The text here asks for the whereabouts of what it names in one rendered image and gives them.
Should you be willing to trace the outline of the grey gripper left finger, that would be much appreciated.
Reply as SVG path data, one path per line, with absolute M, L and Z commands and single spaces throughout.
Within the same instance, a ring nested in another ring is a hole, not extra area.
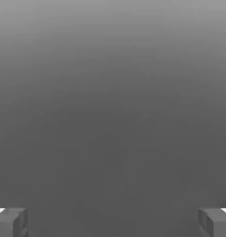
M 0 237 L 29 237 L 28 209 L 0 207 Z

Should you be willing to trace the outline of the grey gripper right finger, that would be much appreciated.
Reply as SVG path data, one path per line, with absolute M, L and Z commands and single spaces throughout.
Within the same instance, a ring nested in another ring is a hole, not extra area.
M 226 237 L 226 208 L 199 208 L 201 237 Z

